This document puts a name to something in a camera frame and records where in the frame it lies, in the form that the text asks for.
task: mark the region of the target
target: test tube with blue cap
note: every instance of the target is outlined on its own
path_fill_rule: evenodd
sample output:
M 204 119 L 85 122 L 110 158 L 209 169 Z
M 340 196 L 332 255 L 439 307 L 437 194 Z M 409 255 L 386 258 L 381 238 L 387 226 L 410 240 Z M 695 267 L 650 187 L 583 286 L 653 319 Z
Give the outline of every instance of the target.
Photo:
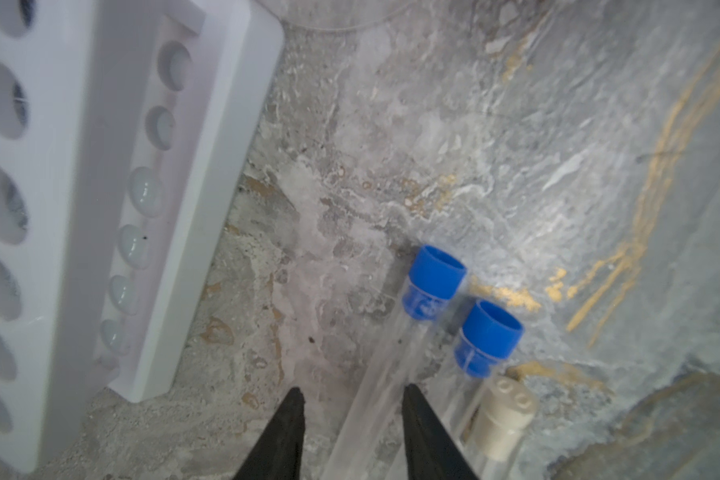
M 425 245 L 419 250 L 338 434 L 322 480 L 355 480 L 364 476 L 384 428 L 400 405 L 403 389 L 436 331 L 436 320 L 466 273 L 461 262 L 438 248 Z
M 509 312 L 486 300 L 475 302 L 453 344 L 453 353 L 430 381 L 427 400 L 443 427 L 460 436 L 490 388 L 491 374 L 509 358 L 524 333 Z M 408 478 L 405 449 L 400 448 L 387 480 Z

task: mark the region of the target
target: stone surface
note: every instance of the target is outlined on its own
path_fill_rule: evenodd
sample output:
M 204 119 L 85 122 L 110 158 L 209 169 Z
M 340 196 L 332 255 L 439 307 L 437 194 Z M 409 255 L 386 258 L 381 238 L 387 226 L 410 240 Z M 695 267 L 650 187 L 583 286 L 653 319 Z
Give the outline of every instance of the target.
M 720 2 L 526 0 L 504 26 L 502 5 L 286 24 L 173 389 L 138 405 L 102 392 L 29 478 L 229 478 L 293 385 L 302 476 L 319 478 L 422 243 L 527 327 L 510 374 L 541 412 L 512 478 L 610 478 L 606 460 L 720 478 Z M 685 393 L 656 393 L 670 385 Z M 644 442 L 624 433 L 650 422 Z M 682 448 L 657 437 L 673 422 L 691 424 Z

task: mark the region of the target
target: blue cap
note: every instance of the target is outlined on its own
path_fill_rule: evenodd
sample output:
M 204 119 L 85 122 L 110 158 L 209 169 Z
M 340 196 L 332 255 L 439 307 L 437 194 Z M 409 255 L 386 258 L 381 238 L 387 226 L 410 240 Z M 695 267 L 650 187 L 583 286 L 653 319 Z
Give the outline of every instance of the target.
M 450 300 L 467 275 L 460 261 L 432 245 L 424 245 L 411 265 L 408 278 L 422 292 Z
M 424 245 L 408 272 L 411 285 L 402 296 L 405 311 L 416 320 L 436 320 L 466 274 L 461 262 L 432 245 Z
M 486 300 L 472 307 L 454 349 L 456 362 L 471 376 L 487 377 L 490 367 L 509 358 L 525 328 L 509 312 Z

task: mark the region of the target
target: hollow blue cap opening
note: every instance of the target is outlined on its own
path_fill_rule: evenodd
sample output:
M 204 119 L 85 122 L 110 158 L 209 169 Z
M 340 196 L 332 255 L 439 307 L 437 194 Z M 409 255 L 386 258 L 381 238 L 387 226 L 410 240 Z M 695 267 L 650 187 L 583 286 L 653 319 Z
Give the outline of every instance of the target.
M 467 274 L 460 261 L 432 245 L 424 245 L 411 265 L 408 278 L 424 293 L 450 300 Z
M 416 320 L 435 320 L 458 290 L 467 268 L 432 245 L 424 245 L 408 272 L 411 285 L 402 303 Z
M 509 312 L 485 300 L 472 307 L 461 327 L 474 348 L 498 360 L 509 358 L 525 332 L 522 323 Z

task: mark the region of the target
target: beige cap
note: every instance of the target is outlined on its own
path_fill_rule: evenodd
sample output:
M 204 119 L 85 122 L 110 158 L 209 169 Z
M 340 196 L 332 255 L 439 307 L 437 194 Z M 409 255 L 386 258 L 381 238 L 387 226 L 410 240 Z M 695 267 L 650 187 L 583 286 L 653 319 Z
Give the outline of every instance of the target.
M 525 385 L 504 376 L 488 380 L 475 414 L 469 441 L 482 453 L 506 462 L 523 436 L 525 428 L 539 409 L 539 399 Z

